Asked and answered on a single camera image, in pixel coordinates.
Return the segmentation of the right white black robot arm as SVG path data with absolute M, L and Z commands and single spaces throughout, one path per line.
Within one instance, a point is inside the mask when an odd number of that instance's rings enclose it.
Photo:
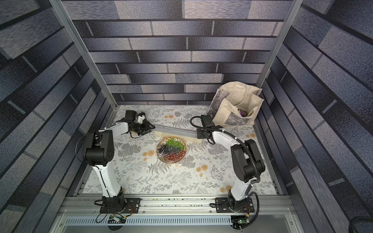
M 252 186 L 260 182 L 265 163 L 257 144 L 253 140 L 242 141 L 222 126 L 215 125 L 210 115 L 193 116 L 190 124 L 197 129 L 197 138 L 206 139 L 210 144 L 220 144 L 231 152 L 232 164 L 237 180 L 228 193 L 229 206 L 234 209 L 243 206 L 247 199 L 256 196 Z

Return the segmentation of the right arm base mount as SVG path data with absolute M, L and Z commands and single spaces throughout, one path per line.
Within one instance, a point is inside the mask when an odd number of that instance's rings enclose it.
M 235 201 L 231 197 L 216 198 L 210 206 L 216 209 L 217 213 L 254 213 L 254 204 L 251 198 Z

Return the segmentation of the grey plastic wrap dispenser box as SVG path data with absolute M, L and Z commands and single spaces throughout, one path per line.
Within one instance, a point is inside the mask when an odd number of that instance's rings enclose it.
M 202 139 L 197 138 L 196 131 L 190 131 L 185 129 L 177 129 L 174 127 L 162 126 L 162 125 L 155 125 L 153 129 L 155 135 L 159 137 L 178 137 L 183 139 L 185 142 L 193 142 L 193 143 L 202 143 Z

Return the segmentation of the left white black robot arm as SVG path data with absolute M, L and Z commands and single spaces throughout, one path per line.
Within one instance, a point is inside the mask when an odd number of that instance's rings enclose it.
M 115 155 L 114 139 L 131 133 L 138 137 L 150 133 L 155 127 L 150 124 L 144 112 L 127 110 L 125 117 L 85 135 L 83 161 L 93 167 L 103 189 L 103 204 L 119 202 L 122 188 L 114 173 L 112 160 Z

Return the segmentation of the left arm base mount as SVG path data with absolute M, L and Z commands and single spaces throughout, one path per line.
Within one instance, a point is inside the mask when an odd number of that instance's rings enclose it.
M 140 198 L 102 198 L 101 214 L 137 214 L 140 206 Z

